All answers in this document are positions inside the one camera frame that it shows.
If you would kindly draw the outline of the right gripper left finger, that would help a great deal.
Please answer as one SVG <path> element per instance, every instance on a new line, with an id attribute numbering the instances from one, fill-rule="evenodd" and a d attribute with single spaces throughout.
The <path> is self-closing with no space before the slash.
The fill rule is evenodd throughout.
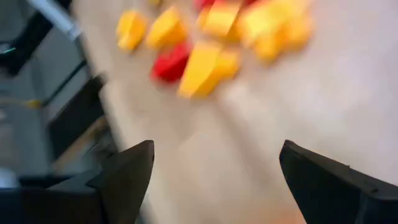
<path id="1" fill-rule="evenodd" d="M 99 193 L 107 224 L 134 224 L 154 165 L 154 141 L 112 155 L 86 184 Z"/>

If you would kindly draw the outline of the orange toy block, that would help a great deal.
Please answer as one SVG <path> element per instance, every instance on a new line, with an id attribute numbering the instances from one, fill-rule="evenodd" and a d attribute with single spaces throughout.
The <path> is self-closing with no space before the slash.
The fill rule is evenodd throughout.
<path id="1" fill-rule="evenodd" d="M 228 42 L 237 42 L 239 34 L 237 20 L 241 3 L 231 0 L 204 0 L 197 26 L 207 35 Z"/>

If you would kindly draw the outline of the large yellow toy block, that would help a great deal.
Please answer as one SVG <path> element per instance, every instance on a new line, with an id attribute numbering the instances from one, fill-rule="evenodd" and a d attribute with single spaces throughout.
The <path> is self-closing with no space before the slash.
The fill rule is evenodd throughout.
<path id="1" fill-rule="evenodd" d="M 243 45 L 265 63 L 304 48 L 313 33 L 310 1 L 257 0 L 245 7 L 237 23 Z"/>

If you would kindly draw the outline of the white metal bar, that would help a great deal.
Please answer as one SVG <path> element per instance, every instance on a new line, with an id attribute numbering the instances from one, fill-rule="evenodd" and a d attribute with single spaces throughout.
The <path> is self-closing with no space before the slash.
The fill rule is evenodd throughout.
<path id="1" fill-rule="evenodd" d="M 62 31 L 71 41 L 79 38 L 82 31 L 72 16 L 55 0 L 27 0 L 47 20 Z"/>

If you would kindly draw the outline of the black equipment box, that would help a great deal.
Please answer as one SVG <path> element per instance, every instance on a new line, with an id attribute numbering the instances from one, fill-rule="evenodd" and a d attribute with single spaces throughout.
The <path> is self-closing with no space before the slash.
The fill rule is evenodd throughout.
<path id="1" fill-rule="evenodd" d="M 49 20 L 35 12 L 20 35 L 10 41 L 0 41 L 0 71 L 16 76 L 52 27 Z"/>

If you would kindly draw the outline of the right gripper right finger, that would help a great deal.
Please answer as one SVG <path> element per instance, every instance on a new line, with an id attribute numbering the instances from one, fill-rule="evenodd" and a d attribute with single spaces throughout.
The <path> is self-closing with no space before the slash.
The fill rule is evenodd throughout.
<path id="1" fill-rule="evenodd" d="M 284 179 L 307 224 L 378 224 L 367 194 L 374 179 L 286 140 L 279 154 Z"/>

